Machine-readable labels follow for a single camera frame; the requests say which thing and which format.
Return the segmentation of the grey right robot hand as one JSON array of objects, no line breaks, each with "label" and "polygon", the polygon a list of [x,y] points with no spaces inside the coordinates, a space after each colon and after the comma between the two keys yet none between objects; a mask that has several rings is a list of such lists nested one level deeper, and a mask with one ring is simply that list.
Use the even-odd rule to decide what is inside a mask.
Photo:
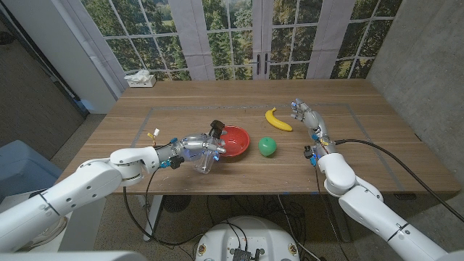
[{"label": "grey right robot hand", "polygon": [[321,158],[327,154],[336,153],[335,143],[330,139],[328,129],[322,116],[311,109],[300,99],[296,99],[291,103],[295,120],[298,120],[307,127],[310,138],[315,142],[312,147],[317,158]]}]

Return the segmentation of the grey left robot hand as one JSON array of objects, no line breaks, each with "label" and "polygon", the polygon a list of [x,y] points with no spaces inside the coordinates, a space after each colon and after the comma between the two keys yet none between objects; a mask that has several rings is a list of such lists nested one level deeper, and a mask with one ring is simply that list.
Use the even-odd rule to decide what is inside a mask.
[{"label": "grey left robot hand", "polygon": [[206,133],[191,134],[181,140],[175,138],[155,149],[161,168],[176,169],[184,162],[193,162],[193,169],[207,174],[219,155],[226,153],[225,142]]}]

